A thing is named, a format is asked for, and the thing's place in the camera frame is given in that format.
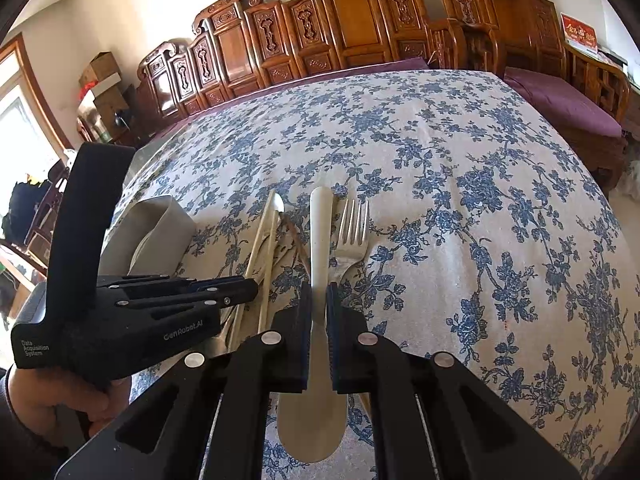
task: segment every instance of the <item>table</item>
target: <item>table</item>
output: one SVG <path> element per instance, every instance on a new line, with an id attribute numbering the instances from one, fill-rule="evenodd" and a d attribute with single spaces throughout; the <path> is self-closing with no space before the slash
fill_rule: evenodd
<path id="1" fill-rule="evenodd" d="M 316 186 L 370 201 L 369 254 L 342 283 L 370 330 L 421 356 L 455 354 L 585 478 L 607 463 L 640 404 L 640 277 L 600 189 L 529 104 L 478 72 L 288 89 L 183 127 L 114 218 L 171 194 L 198 225 L 178 274 L 229 276 L 244 271 L 271 189 L 308 243 Z M 272 312 L 295 308 L 303 276 L 280 263 Z M 159 373 L 137 377 L 133 396 Z M 338 451 L 313 465 L 282 448 L 275 410 L 274 398 L 264 478 L 376 476 L 358 399 Z"/>

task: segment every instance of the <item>human hand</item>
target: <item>human hand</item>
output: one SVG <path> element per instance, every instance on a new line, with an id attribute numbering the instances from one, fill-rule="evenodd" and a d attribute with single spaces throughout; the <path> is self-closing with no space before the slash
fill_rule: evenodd
<path id="1" fill-rule="evenodd" d="M 13 367 L 9 399 L 18 419 L 33 433 L 59 445 L 55 406 L 85 412 L 92 425 L 89 436 L 109 424 L 129 405 L 131 378 L 113 381 L 106 393 L 61 368 L 25 370 Z"/>

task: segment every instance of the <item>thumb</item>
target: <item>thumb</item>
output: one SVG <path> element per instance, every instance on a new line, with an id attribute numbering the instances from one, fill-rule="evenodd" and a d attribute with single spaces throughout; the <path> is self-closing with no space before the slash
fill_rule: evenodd
<path id="1" fill-rule="evenodd" d="M 51 405 L 64 404 L 78 412 L 101 412 L 109 405 L 109 397 L 93 385 L 66 370 L 55 370 L 48 384 Z"/>

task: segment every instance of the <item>wooden sofa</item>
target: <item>wooden sofa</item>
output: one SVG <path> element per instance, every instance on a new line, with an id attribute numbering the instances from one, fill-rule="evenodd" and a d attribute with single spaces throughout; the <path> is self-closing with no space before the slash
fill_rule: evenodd
<path id="1" fill-rule="evenodd" d="M 160 44 L 138 69 L 152 134 L 235 97 L 322 72 L 422 57 L 434 68 L 504 71 L 497 27 L 430 21 L 423 0 L 218 0 L 195 38 Z"/>
<path id="2" fill-rule="evenodd" d="M 565 43 L 548 0 L 443 2 L 450 18 L 465 23 L 467 41 L 473 38 L 470 27 L 490 24 L 500 30 L 505 82 L 556 128 L 605 194 L 615 187 L 625 165 L 620 123 L 629 86 L 623 72 Z"/>

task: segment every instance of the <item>sleeve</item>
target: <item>sleeve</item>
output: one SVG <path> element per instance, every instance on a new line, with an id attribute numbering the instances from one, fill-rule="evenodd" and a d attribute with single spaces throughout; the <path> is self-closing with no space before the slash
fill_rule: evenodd
<path id="1" fill-rule="evenodd" d="M 18 420 L 11 406 L 9 373 L 0 369 L 0 477 L 4 480 L 50 480 L 68 457 Z"/>

